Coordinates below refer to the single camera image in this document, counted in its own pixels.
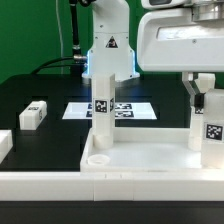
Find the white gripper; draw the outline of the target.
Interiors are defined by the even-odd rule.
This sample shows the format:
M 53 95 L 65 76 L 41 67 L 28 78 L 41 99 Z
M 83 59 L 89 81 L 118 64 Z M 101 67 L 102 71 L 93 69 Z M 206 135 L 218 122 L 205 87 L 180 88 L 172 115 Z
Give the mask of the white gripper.
M 143 71 L 183 72 L 190 105 L 203 108 L 192 72 L 224 72 L 224 20 L 194 22 L 189 8 L 148 12 L 138 27 L 137 61 Z

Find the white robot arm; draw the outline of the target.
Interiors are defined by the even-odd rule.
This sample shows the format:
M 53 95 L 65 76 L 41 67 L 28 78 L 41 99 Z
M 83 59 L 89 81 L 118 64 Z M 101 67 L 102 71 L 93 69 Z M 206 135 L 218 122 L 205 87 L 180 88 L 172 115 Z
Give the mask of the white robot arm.
M 196 73 L 224 72 L 224 0 L 140 0 L 147 10 L 138 25 L 137 50 L 129 45 L 126 0 L 81 0 L 93 7 L 89 77 L 114 73 L 118 81 L 148 72 L 180 72 L 191 104 L 204 94 L 191 82 Z

